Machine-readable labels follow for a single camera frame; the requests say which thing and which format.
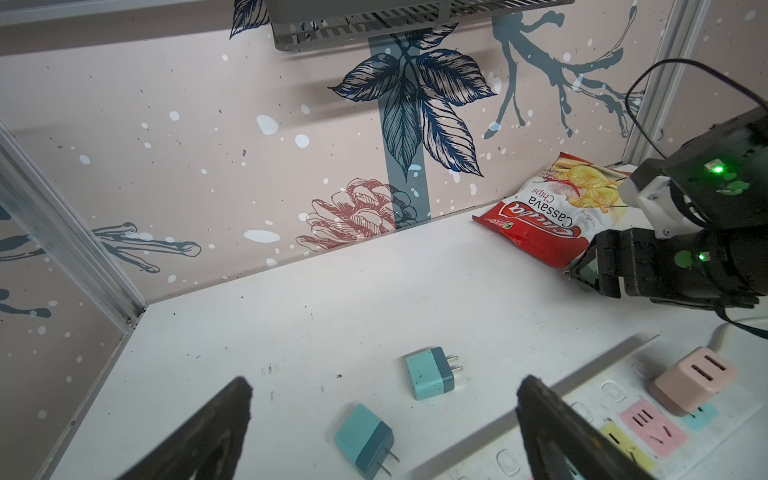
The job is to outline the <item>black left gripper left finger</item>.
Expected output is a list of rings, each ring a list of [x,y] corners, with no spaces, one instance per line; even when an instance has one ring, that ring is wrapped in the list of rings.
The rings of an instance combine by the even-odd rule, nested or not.
[[[122,480],[232,479],[251,419],[253,389],[234,378]]]

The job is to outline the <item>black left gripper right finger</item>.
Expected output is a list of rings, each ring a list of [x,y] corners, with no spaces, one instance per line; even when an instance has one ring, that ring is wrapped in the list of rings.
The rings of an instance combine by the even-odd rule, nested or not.
[[[525,377],[516,408],[524,450],[534,479],[649,479],[539,378]]]

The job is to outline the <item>pink usb charger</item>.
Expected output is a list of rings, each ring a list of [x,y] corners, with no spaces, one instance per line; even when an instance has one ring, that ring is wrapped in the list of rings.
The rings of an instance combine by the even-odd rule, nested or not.
[[[695,413],[739,375],[738,369],[708,347],[699,347],[679,360],[648,386],[650,394],[670,413]]]

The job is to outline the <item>white long power strip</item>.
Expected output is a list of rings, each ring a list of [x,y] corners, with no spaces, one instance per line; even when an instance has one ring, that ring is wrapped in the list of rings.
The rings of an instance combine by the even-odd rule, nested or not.
[[[655,336],[568,388],[562,398],[654,478],[682,479],[762,406],[755,395],[732,383],[692,414],[670,413],[648,386],[688,352]]]

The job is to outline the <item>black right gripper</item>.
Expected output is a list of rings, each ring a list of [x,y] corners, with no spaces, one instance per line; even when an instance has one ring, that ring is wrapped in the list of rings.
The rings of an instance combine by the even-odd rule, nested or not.
[[[701,230],[658,239],[606,230],[566,271],[584,291],[692,309],[752,309],[767,295],[767,229]]]

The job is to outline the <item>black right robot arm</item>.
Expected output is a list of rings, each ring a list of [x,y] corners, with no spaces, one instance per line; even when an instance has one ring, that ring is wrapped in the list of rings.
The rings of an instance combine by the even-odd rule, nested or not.
[[[650,226],[606,230],[569,268],[607,297],[702,310],[767,294],[767,115],[755,108],[644,161],[619,188]]]

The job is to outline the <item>teal usb charger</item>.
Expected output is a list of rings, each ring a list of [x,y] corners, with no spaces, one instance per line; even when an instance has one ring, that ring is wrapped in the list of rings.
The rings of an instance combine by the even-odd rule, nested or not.
[[[380,472],[392,478],[385,462],[388,459],[400,462],[393,452],[392,428],[361,403],[355,404],[346,415],[333,441],[362,479],[375,479]]]
[[[463,370],[457,355],[442,347],[416,352],[405,359],[413,396],[417,401],[441,396],[455,389],[455,374]]]

